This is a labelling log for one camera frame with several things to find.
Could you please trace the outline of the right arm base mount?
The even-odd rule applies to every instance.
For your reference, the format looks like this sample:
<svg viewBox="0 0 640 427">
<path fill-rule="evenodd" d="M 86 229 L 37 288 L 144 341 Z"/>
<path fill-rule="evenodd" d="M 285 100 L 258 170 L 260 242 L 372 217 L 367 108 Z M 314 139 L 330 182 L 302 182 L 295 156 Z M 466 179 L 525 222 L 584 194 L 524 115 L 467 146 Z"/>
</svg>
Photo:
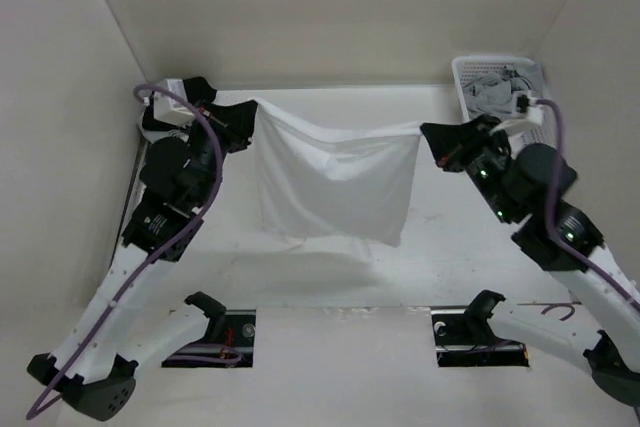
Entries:
<svg viewBox="0 0 640 427">
<path fill-rule="evenodd" d="M 526 346 L 497 337 L 489 328 L 502 294 L 481 291 L 467 306 L 431 310 L 436 362 L 440 368 L 529 367 Z"/>
</svg>

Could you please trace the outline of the white tank top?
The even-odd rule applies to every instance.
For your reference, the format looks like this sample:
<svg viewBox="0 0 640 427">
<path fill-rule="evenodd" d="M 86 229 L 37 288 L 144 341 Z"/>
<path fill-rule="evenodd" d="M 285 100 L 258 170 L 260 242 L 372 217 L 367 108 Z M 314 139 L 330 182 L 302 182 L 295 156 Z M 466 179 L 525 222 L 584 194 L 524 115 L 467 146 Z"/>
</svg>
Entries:
<svg viewBox="0 0 640 427">
<path fill-rule="evenodd" d="M 326 128 L 266 100 L 257 105 L 253 141 L 266 231 L 400 246 L 419 152 L 418 123 Z"/>
</svg>

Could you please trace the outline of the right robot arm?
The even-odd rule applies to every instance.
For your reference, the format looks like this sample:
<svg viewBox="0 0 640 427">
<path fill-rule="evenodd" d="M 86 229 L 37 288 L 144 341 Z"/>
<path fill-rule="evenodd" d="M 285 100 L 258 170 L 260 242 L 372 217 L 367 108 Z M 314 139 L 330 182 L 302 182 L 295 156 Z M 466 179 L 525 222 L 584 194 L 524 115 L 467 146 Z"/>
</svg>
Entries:
<svg viewBox="0 0 640 427">
<path fill-rule="evenodd" d="M 459 125 L 424 123 L 420 131 L 444 172 L 469 176 L 496 219 L 516 224 L 512 241 L 562 284 L 598 322 L 571 328 L 530 314 L 484 290 L 464 312 L 473 341 L 513 340 L 585 372 L 616 401 L 639 405 L 639 291 L 619 268 L 589 217 L 564 201 L 577 179 L 559 150 L 541 143 L 513 154 L 495 117 Z"/>
</svg>

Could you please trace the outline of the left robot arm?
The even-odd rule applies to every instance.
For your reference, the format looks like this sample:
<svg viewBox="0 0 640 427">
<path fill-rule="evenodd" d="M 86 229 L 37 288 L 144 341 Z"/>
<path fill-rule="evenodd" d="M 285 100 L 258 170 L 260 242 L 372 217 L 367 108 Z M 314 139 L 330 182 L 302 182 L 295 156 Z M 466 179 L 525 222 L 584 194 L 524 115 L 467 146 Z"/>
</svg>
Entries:
<svg viewBox="0 0 640 427">
<path fill-rule="evenodd" d="M 109 270 L 68 337 L 38 354 L 28 373 L 46 392 L 99 422 L 118 414 L 140 374 L 187 344 L 214 345 L 224 334 L 225 307 L 202 292 L 187 297 L 157 336 L 127 339 L 153 288 L 176 264 L 220 190 L 225 157 L 251 143 L 256 102 L 199 101 L 177 119 L 149 101 L 140 128 L 149 145 L 139 179 L 144 190 L 124 228 Z"/>
</svg>

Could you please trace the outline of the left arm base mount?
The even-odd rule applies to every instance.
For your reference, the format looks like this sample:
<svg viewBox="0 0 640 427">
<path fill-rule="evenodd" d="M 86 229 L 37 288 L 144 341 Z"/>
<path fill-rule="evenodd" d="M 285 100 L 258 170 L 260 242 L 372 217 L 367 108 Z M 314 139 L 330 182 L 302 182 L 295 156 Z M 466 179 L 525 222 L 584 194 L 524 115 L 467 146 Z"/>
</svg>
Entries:
<svg viewBox="0 0 640 427">
<path fill-rule="evenodd" d="M 252 368 L 257 330 L 256 310 L 229 310 L 203 292 L 185 303 L 208 319 L 203 336 L 172 354 L 162 368 Z"/>
</svg>

